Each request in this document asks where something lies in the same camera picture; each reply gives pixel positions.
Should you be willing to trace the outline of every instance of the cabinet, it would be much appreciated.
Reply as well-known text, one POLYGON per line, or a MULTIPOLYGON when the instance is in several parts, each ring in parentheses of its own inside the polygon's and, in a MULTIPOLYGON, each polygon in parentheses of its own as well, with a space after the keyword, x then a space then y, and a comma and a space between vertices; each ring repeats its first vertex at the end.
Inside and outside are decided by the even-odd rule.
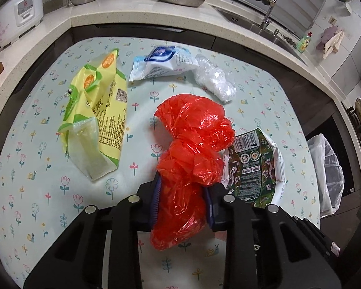
POLYGON ((166 26, 140 24, 101 24, 73 27, 74 43, 93 37, 136 37, 173 41, 210 50, 215 37, 166 26))
POLYGON ((211 49, 257 66, 276 78, 290 100, 305 134, 310 133, 336 111, 336 106, 329 96, 301 75, 273 59, 222 38, 216 38, 211 49), (318 116, 324 109, 327 110, 326 116, 318 116))
POLYGON ((21 78, 0 114, 0 151, 25 99, 49 67, 72 45, 71 31, 65 32, 40 55, 21 78))

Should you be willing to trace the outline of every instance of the sink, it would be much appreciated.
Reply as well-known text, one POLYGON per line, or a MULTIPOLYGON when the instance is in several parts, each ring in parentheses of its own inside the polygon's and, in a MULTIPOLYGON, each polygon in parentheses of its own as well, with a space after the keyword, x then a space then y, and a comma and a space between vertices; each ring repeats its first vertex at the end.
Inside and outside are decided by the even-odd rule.
POLYGON ((297 59, 299 59, 301 62, 303 62, 305 64, 305 62, 299 57, 299 55, 280 37, 273 36, 268 31, 259 28, 259 25, 257 25, 256 23, 254 23, 248 19, 245 19, 243 17, 240 17, 235 13, 232 13, 225 9, 221 9, 216 6, 212 6, 212 7, 214 9, 216 9, 218 12, 220 12, 228 21, 230 21, 234 24, 237 24, 247 30, 250 30, 251 32, 254 32, 254 33, 258 34, 259 36, 273 42, 274 44, 276 44, 280 48, 284 49, 285 51, 289 52, 291 55, 293 55, 294 57, 296 57, 297 59))

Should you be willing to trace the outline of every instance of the trash bag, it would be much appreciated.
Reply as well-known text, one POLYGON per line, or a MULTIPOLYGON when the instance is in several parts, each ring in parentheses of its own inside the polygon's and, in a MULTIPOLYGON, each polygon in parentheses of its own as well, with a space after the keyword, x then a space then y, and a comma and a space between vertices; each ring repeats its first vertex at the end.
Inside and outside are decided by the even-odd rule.
POLYGON ((157 250, 165 250, 205 226, 202 186, 221 180, 223 160, 218 151, 233 143, 235 131, 221 105, 191 94, 165 100, 155 116, 174 138, 157 166, 162 189, 158 221, 150 236, 157 250))
POLYGON ((317 175, 321 217, 334 214, 344 191, 344 174, 338 158, 323 134, 308 141, 317 175))

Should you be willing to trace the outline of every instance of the snail pattern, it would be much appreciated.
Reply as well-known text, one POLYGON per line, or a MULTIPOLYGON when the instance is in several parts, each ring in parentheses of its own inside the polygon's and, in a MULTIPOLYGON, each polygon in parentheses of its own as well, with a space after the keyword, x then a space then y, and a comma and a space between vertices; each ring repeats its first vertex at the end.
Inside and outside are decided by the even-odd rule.
POLYGON ((30 172, 29 174, 28 174, 28 179, 31 179, 31 180, 34 180, 35 179, 35 176, 36 176, 36 171, 34 171, 33 173, 32 172, 30 172))
POLYGON ((27 239, 28 239, 29 241, 31 241, 31 242, 35 242, 35 238, 34 238, 33 234, 31 234, 31 233, 29 233, 29 234, 27 235, 27 239))
POLYGON ((48 122, 50 121, 50 116, 48 116, 48 118, 43 118, 42 120, 41 120, 41 124, 48 124, 48 122))
POLYGON ((205 257, 215 256, 219 253, 219 244, 215 245, 215 249, 208 249, 206 251, 205 257))

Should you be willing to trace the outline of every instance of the white countertop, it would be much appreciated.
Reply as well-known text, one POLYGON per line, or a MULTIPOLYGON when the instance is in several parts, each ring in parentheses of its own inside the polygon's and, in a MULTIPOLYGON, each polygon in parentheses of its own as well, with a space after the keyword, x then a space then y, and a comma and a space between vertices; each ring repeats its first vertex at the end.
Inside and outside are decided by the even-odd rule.
POLYGON ((14 88, 35 60, 71 27, 100 23, 143 23, 194 30, 224 38, 246 46, 297 72, 330 96, 339 109, 351 134, 361 167, 361 147, 341 101, 345 95, 332 79, 315 66, 310 57, 302 55, 306 65, 272 42, 236 24, 228 22, 210 4, 215 4, 247 18, 254 12, 229 0, 207 0, 198 8, 159 2, 158 0, 96 0, 64 7, 43 17, 42 22, 14 44, 0 52, 4 71, 0 75, 0 113, 14 88))

